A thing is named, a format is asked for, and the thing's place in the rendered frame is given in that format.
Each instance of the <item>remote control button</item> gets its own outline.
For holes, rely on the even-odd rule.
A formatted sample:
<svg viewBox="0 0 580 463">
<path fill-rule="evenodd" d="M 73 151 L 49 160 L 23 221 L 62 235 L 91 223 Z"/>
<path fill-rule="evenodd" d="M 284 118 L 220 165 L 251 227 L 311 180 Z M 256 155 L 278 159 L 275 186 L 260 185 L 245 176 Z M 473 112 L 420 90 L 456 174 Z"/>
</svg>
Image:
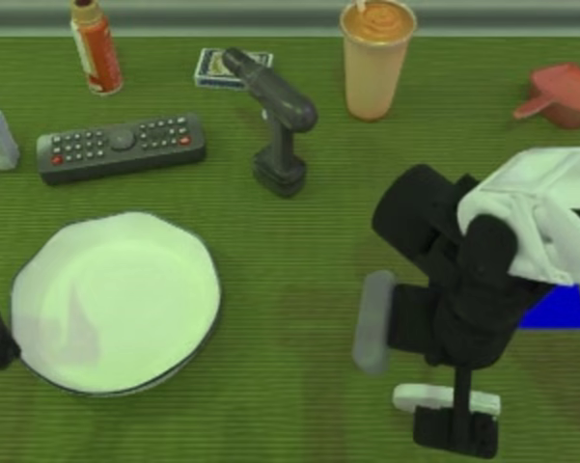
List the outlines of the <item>remote control button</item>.
<svg viewBox="0 0 580 463">
<path fill-rule="evenodd" d="M 128 150 L 135 144 L 135 136 L 126 128 L 116 130 L 112 133 L 109 144 L 114 150 Z"/>
</svg>

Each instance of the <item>red handle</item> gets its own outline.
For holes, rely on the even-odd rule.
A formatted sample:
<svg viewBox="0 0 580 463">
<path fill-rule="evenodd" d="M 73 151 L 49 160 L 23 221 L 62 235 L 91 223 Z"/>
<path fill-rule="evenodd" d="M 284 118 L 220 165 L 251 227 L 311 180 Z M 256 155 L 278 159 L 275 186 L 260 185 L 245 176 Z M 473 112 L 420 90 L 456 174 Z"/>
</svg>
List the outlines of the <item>red handle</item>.
<svg viewBox="0 0 580 463">
<path fill-rule="evenodd" d="M 542 94 L 523 103 L 521 106 L 514 110 L 512 116 L 515 119 L 526 119 L 539 113 L 546 107 L 550 106 L 552 103 L 553 98 L 551 96 Z"/>
</svg>

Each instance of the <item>white robotic arm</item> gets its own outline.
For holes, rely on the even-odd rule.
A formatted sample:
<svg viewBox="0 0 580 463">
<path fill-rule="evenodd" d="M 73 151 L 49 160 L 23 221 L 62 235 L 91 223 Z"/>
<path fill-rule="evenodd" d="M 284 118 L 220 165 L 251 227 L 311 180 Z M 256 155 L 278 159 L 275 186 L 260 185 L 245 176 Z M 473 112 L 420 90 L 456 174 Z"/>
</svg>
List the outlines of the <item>white robotic arm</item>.
<svg viewBox="0 0 580 463">
<path fill-rule="evenodd" d="M 461 200 L 461 231 L 481 214 L 505 221 L 517 235 L 511 275 L 580 284 L 580 148 L 518 153 Z"/>
</svg>

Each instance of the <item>iced coffee cup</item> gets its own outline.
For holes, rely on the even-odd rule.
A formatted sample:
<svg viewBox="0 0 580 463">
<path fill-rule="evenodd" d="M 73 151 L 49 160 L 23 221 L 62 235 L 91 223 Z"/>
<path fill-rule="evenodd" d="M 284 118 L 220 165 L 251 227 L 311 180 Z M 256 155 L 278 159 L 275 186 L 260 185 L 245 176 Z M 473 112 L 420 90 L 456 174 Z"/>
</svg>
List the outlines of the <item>iced coffee cup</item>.
<svg viewBox="0 0 580 463">
<path fill-rule="evenodd" d="M 416 30 L 416 16 L 394 0 L 355 4 L 341 13 L 344 33 L 345 103 L 354 117 L 377 121 L 393 103 L 407 45 Z"/>
</svg>

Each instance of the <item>red pan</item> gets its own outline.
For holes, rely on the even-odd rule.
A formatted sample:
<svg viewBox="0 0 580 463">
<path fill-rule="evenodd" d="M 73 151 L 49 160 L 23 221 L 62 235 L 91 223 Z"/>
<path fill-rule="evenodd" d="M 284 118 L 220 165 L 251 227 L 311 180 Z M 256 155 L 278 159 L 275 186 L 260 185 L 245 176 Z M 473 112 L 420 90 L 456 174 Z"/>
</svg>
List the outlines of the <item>red pan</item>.
<svg viewBox="0 0 580 463">
<path fill-rule="evenodd" d="M 580 66 L 564 63 L 537 69 L 530 80 L 531 99 L 514 111 L 516 119 L 542 113 L 560 127 L 580 127 Z"/>
</svg>

